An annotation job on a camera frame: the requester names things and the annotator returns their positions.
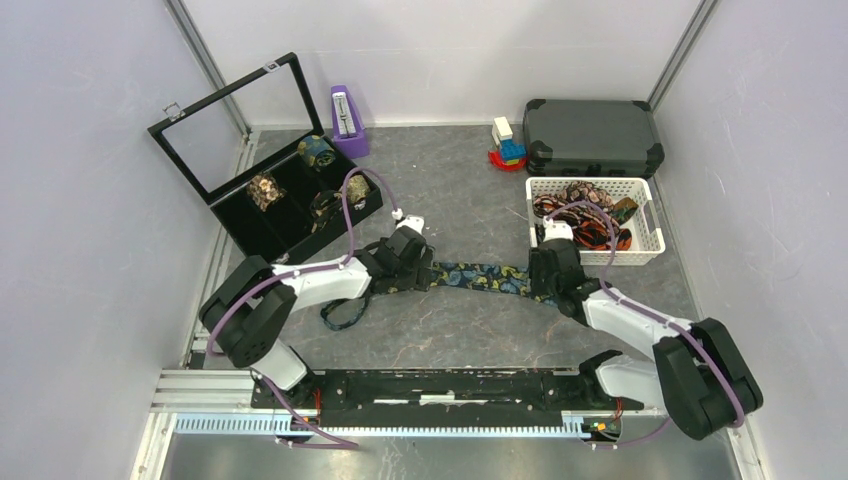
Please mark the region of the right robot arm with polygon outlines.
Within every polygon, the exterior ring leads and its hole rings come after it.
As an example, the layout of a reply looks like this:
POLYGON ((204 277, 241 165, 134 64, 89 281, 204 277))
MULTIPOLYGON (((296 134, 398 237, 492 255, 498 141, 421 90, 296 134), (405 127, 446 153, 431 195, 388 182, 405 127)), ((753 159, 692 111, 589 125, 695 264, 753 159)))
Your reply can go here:
POLYGON ((530 291, 583 326, 608 333, 644 355, 615 354, 577 382, 580 400, 602 408, 615 397, 661 407, 688 437, 739 427, 764 404, 762 390, 728 328, 647 307, 585 273, 575 243, 543 242, 529 251, 530 291))

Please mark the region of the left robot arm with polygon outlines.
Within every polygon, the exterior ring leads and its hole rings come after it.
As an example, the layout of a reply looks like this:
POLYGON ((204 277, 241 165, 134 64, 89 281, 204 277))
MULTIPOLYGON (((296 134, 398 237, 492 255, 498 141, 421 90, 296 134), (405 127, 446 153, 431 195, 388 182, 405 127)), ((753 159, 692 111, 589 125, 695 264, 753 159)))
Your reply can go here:
POLYGON ((199 319, 237 368, 250 368, 276 385, 290 407, 314 394, 311 371, 279 336, 293 312, 331 302, 429 287, 433 250, 422 235, 424 220, 408 216, 389 237, 339 258, 304 265, 271 265, 245 259, 201 306, 199 319))

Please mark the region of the blue yellow patterned tie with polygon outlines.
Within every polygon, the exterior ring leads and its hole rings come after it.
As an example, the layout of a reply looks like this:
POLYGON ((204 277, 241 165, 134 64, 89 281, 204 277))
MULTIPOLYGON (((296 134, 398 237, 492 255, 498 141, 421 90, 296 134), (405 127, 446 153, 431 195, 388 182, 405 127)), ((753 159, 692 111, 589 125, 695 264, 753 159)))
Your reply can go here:
POLYGON ((322 306, 320 318, 325 327, 331 331, 342 331, 356 325, 364 316, 375 296, 391 295, 407 291, 427 292, 436 287, 450 287, 487 293, 515 295, 533 300, 548 306, 556 302, 550 295, 534 295, 530 288, 530 276, 526 267, 508 265, 468 263, 468 262, 433 262, 429 268, 419 271, 415 282, 407 288, 400 286, 369 287, 366 292, 356 298, 361 301, 355 313, 348 320, 333 322, 330 316, 351 299, 337 299, 322 306))

